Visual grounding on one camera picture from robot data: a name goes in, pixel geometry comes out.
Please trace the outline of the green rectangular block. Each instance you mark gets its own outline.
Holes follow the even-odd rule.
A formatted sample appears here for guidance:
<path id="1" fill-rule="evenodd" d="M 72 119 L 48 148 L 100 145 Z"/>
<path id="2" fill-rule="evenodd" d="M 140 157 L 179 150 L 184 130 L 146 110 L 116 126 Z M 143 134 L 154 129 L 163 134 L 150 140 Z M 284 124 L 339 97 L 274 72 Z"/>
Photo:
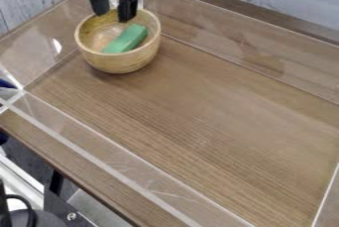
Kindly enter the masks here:
<path id="1" fill-rule="evenodd" d="M 147 36 L 147 28 L 139 24 L 131 24 L 101 51 L 108 54 L 129 52 L 144 41 Z"/>

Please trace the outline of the light wooden bowl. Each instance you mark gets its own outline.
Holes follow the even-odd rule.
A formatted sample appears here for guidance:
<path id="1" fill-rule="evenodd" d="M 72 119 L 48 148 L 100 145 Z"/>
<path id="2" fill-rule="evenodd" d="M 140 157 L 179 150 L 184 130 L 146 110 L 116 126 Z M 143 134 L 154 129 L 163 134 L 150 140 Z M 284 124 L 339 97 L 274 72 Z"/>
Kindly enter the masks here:
<path id="1" fill-rule="evenodd" d="M 144 26 L 148 35 L 135 49 L 128 52 L 111 54 L 101 50 L 132 24 Z M 107 73 L 129 73 L 146 67 L 156 57 L 160 47 L 162 25 L 158 16 L 148 10 L 140 9 L 127 23 L 117 22 L 117 12 L 97 16 L 89 14 L 77 24 L 75 40 L 85 62 L 97 70 Z"/>

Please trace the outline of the clear acrylic tray walls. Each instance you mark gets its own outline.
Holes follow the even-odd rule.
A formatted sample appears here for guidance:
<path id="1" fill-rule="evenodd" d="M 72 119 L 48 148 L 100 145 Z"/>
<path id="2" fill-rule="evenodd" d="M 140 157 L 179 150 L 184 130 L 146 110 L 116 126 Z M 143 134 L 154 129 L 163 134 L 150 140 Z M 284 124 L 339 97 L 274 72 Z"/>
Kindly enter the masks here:
<path id="1" fill-rule="evenodd" d="M 144 0 L 148 66 L 108 74 L 64 0 L 0 38 L 0 129 L 136 227 L 339 227 L 339 32 L 231 0 Z"/>

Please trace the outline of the black table leg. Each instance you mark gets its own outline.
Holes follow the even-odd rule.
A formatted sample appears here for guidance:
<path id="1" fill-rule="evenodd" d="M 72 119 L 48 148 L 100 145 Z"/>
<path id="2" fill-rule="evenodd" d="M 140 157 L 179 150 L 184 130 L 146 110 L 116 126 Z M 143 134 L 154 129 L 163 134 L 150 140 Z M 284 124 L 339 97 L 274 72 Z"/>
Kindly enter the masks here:
<path id="1" fill-rule="evenodd" d="M 64 185 L 64 177 L 63 175 L 55 170 L 52 172 L 51 182 L 49 182 L 49 191 L 55 195 L 60 195 L 63 191 L 63 185 Z"/>

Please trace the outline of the grey metal base plate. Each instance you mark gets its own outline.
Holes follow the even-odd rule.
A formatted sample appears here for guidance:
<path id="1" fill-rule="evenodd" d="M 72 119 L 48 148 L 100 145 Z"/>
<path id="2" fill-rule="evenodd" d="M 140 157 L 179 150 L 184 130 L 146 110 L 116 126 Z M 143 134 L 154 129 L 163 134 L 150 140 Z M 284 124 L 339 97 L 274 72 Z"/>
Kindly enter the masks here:
<path id="1" fill-rule="evenodd" d="M 44 190 L 44 210 L 52 213 L 67 227 L 97 227 L 48 188 Z"/>

